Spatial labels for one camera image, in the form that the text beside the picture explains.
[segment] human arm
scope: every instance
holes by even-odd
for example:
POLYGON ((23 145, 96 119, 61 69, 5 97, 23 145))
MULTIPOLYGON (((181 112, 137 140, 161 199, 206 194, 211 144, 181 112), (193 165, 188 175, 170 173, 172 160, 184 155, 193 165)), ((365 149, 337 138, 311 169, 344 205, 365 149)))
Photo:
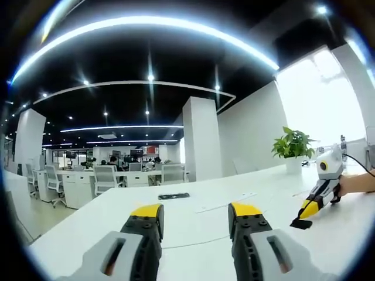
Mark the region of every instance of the human arm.
POLYGON ((340 186, 340 196, 354 192, 372 192, 375 191, 375 177, 368 173, 355 176, 341 176, 340 186))

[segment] cable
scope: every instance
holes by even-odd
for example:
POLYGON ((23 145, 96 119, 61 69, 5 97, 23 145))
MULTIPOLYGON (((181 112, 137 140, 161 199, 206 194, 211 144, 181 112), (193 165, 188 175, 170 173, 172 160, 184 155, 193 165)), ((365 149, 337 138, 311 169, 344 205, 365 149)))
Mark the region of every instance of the cable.
POLYGON ((357 159, 355 159, 353 156, 351 156, 351 155, 348 155, 348 154, 345 154, 345 153, 342 153, 342 155, 345 155, 345 156, 347 156, 347 157, 349 157, 349 158, 352 158, 355 162, 357 162, 362 168, 364 168, 364 170, 366 171, 366 172, 368 172, 368 174, 370 174, 370 175, 372 175, 373 177, 375 177, 375 174, 373 174, 372 172, 370 172, 369 170, 367 170, 367 168, 362 164, 362 163, 360 163, 357 159))

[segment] green plant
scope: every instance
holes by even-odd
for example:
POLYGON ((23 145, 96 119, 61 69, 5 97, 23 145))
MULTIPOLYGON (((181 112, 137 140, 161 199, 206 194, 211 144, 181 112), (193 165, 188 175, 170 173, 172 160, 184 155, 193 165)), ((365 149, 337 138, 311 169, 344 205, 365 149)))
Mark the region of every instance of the green plant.
POLYGON ((274 156, 278 155, 280 158, 307 156, 311 158, 314 150, 308 148, 310 142, 313 141, 309 138, 310 136, 301 131, 293 131, 288 127, 282 128, 286 135, 275 139, 276 142, 272 150, 272 152, 275 152, 274 156))

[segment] white pot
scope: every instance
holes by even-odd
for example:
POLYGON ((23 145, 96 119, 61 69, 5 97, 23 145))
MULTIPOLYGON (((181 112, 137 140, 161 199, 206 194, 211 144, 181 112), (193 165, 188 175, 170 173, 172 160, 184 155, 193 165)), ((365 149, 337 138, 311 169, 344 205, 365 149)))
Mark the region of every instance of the white pot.
POLYGON ((290 157, 285 159, 287 164, 287 174, 301 174, 302 173, 302 161, 304 161, 303 156, 290 157))

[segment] potted plant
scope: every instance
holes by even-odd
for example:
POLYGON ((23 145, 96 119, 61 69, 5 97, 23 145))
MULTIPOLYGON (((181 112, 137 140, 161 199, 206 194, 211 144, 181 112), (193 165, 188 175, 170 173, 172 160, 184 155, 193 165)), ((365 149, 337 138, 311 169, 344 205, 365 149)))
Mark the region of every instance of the potted plant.
POLYGON ((293 131, 288 127, 282 128, 286 135, 275 139, 272 152, 275 152, 274 156, 278 155, 280 158, 286 159, 288 174, 301 173, 303 159, 305 157, 310 159, 314 153, 314 150, 309 148, 310 142, 313 140, 301 131, 293 131))

